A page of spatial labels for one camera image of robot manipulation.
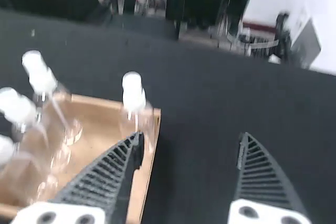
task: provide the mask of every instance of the black table surface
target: black table surface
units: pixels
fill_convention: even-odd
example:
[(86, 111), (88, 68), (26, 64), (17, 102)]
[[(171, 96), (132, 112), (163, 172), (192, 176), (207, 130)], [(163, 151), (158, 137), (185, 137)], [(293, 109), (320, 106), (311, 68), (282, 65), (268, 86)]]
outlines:
[(147, 98), (162, 109), (143, 223), (226, 223), (240, 132), (272, 153), (313, 223), (336, 223), (335, 77), (7, 12), (0, 12), (0, 45), (0, 87), (25, 95), (32, 91), (21, 57), (30, 49), (73, 93), (121, 100), (123, 74), (142, 75)]

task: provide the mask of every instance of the wooden tray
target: wooden tray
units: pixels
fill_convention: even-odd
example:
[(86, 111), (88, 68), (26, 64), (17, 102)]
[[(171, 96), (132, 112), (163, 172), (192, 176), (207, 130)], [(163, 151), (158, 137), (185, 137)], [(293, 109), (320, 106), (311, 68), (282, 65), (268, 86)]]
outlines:
[[(71, 148), (71, 161), (67, 169), (58, 176), (62, 189), (85, 166), (96, 157), (121, 140), (118, 113), (120, 102), (103, 100), (81, 95), (72, 96), (72, 105), (76, 117), (81, 121), (83, 133), (81, 139)], [(155, 116), (155, 146), (154, 152), (149, 153), (145, 143), (142, 166), (134, 172), (130, 202), (127, 214), (127, 224), (141, 222), (147, 189), (150, 181), (155, 149), (159, 135), (161, 111), (154, 109)], [(13, 218), (20, 209), (19, 203), (13, 196), (0, 189), (0, 215)]]

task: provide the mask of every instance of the white pump cap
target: white pump cap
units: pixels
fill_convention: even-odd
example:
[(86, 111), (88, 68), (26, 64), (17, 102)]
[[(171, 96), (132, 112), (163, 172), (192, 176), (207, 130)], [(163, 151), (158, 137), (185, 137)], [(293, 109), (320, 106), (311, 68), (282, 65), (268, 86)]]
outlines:
[(146, 106), (146, 94), (138, 73), (126, 73), (122, 78), (122, 87), (124, 89), (122, 102), (128, 111), (137, 111)]
[(26, 52), (22, 56), (22, 65), (29, 75), (29, 83), (36, 94), (49, 93), (56, 88), (57, 80), (39, 51)]
[(22, 56), (22, 65), (29, 76), (36, 72), (48, 71), (48, 67), (44, 62), (41, 53), (36, 50), (28, 51)]
[(33, 122), (36, 117), (33, 102), (12, 88), (0, 89), (0, 111), (6, 120), (15, 124)]
[(46, 72), (31, 74), (29, 83), (36, 94), (51, 93), (57, 86), (57, 80), (50, 68)]
[(0, 167), (10, 160), (14, 151), (13, 141), (7, 136), (0, 135)]

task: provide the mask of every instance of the screw hole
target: screw hole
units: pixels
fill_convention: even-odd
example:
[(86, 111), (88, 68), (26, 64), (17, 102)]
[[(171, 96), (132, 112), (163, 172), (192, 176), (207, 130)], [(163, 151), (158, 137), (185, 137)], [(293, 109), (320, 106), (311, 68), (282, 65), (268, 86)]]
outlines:
[(281, 219), (281, 224), (301, 224), (301, 222), (293, 217), (286, 216)]
[(55, 218), (54, 212), (45, 212), (37, 219), (37, 224), (51, 224)]
[(247, 218), (251, 218), (251, 219), (258, 219), (258, 213), (256, 210), (254, 210), (252, 207), (241, 207), (239, 209), (239, 213), (241, 215), (244, 215)]
[(83, 215), (77, 219), (76, 224), (94, 224), (94, 220), (92, 215)]

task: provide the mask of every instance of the clear plastic bottle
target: clear plastic bottle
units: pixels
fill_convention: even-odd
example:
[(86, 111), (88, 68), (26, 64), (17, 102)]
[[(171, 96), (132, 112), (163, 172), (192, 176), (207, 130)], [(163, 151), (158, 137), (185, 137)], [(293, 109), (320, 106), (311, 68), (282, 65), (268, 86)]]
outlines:
[(23, 204), (47, 200), (56, 192), (57, 179), (42, 168), (41, 161), (0, 135), (0, 188)]
[(33, 101), (38, 111), (42, 111), (44, 106), (50, 103), (58, 116), (58, 120), (66, 129), (66, 145), (77, 142), (82, 134), (82, 125), (74, 117), (71, 108), (71, 93), (56, 80), (39, 51), (26, 52), (22, 56), (22, 64), (34, 89)]
[(70, 162), (71, 151), (64, 143), (65, 128), (47, 113), (37, 113), (35, 105), (14, 89), (0, 89), (0, 110), (12, 123), (15, 142), (42, 160), (51, 173), (63, 170)]
[(120, 132), (123, 138), (141, 131), (150, 153), (154, 151), (154, 110), (146, 100), (141, 76), (128, 72), (122, 79), (123, 107), (120, 111)]

